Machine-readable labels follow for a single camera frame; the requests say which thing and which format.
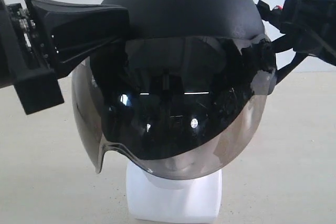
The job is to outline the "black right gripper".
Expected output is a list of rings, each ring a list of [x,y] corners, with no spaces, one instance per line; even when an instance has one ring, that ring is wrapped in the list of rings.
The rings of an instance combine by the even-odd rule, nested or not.
[[[270,85],[308,55],[335,65],[335,0],[285,0],[273,8],[259,0],[256,7],[262,20],[283,34],[270,43]]]

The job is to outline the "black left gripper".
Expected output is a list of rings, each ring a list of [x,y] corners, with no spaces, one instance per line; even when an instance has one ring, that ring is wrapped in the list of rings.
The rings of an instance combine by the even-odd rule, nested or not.
[[[20,3],[1,0],[1,88],[14,87],[27,115],[63,104],[56,73],[70,73],[129,27],[118,5],[34,0],[32,20]]]

